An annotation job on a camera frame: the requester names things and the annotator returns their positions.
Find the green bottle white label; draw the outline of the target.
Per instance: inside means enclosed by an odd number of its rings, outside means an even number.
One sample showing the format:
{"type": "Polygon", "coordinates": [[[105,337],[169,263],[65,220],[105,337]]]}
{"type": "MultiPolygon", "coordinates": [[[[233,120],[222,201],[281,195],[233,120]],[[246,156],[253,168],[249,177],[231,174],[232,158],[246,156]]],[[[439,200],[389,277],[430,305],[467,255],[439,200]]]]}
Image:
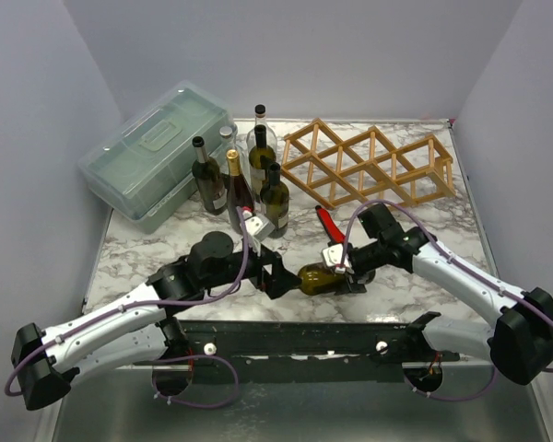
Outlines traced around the green bottle white label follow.
{"type": "Polygon", "coordinates": [[[266,183],[260,192],[263,215],[275,227],[270,238],[281,238],[288,229],[289,189],[281,180],[281,167],[278,163],[269,164],[266,183]]]}

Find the dark red wine bottle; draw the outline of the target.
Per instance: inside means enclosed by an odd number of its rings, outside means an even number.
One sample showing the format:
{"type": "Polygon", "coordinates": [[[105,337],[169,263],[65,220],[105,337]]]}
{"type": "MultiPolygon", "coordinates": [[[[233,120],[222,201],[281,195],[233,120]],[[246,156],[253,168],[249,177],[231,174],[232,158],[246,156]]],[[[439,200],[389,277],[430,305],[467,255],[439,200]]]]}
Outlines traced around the dark red wine bottle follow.
{"type": "Polygon", "coordinates": [[[241,221],[237,208],[249,209],[254,214],[254,199],[252,191],[241,171],[239,152],[235,148],[232,148],[227,151],[226,158],[229,168],[229,186],[227,192],[229,222],[233,230],[240,234],[241,221]]]}

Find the green wine bottle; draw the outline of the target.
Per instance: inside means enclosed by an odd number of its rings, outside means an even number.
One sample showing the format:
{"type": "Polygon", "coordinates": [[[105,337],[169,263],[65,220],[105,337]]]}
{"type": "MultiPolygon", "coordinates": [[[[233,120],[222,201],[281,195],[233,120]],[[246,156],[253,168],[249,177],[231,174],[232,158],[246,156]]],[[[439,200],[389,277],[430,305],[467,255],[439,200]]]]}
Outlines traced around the green wine bottle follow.
{"type": "Polygon", "coordinates": [[[260,202],[260,193],[267,183],[267,168],[275,162],[277,157],[274,148],[267,143],[267,129],[263,124],[256,124],[253,128],[254,146],[249,152],[249,165],[253,197],[260,202]]]}

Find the green bottle Italia label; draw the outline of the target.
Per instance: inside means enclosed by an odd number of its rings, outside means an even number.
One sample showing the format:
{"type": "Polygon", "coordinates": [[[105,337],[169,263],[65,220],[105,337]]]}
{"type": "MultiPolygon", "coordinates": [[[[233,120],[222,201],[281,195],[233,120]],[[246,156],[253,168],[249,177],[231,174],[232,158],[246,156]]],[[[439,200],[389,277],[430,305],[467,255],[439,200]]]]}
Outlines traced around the green bottle Italia label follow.
{"type": "Polygon", "coordinates": [[[227,190],[220,167],[217,161],[207,154],[202,136],[195,136],[192,145],[196,154],[192,174],[203,206],[211,215],[220,215],[227,205],[227,190]]]}

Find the clear flask bottle black cap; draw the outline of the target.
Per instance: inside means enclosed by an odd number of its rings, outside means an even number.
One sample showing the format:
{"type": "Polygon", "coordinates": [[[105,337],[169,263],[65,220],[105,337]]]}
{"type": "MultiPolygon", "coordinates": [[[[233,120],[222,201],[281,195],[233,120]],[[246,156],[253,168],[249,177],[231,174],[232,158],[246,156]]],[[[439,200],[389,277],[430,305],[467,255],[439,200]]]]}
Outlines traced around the clear flask bottle black cap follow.
{"type": "Polygon", "coordinates": [[[264,104],[257,104],[254,108],[255,120],[252,130],[247,133],[246,145],[249,150],[255,146],[254,128],[257,125],[263,125],[266,129],[266,142],[277,152],[277,136],[273,129],[269,126],[266,119],[266,108],[264,104]]]}

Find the clear glass bottle blue cap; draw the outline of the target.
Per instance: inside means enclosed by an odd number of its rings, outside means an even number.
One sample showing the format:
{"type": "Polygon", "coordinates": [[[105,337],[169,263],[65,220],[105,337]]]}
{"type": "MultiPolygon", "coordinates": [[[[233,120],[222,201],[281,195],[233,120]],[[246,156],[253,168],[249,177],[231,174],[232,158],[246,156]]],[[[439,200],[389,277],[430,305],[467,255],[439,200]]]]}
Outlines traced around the clear glass bottle blue cap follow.
{"type": "Polygon", "coordinates": [[[221,138],[221,144],[219,152],[222,160],[228,159],[228,152],[230,150],[238,150],[237,132],[237,127],[232,125],[225,125],[220,128],[219,135],[221,138]]]}

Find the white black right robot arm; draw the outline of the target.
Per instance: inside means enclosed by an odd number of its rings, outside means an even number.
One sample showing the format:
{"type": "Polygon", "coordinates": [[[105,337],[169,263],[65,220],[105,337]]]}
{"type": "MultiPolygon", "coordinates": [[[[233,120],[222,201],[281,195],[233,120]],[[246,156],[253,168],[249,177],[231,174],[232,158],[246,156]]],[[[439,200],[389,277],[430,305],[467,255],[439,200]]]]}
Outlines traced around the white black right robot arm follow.
{"type": "Polygon", "coordinates": [[[406,337],[406,351],[424,361],[437,351],[470,355],[490,362],[505,378],[529,384],[553,373],[553,297],[537,287],[524,290],[490,275],[459,257],[420,222],[403,230],[387,200],[371,200],[355,210],[372,242],[354,248],[344,241],[329,252],[338,273],[360,276],[383,266],[415,274],[456,297],[479,322],[435,316],[406,337]]]}

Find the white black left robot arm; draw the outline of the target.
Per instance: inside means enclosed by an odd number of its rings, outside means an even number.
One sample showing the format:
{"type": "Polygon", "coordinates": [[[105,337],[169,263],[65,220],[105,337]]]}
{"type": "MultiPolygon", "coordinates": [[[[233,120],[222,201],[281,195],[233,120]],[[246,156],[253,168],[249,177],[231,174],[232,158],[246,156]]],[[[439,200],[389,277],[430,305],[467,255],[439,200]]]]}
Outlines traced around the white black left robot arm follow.
{"type": "Polygon", "coordinates": [[[71,390],[73,379],[81,373],[81,359],[151,324],[166,330],[177,312],[211,303],[206,296],[211,289],[226,286],[233,293],[243,280],[271,299],[300,286],[299,277],[285,268],[279,253],[266,247],[253,250],[248,244],[235,251],[229,235],[209,232],[188,255],[160,267],[143,284],[103,308],[46,329],[34,323],[20,328],[9,380],[20,386],[19,395],[28,410],[42,409],[71,390]]]}

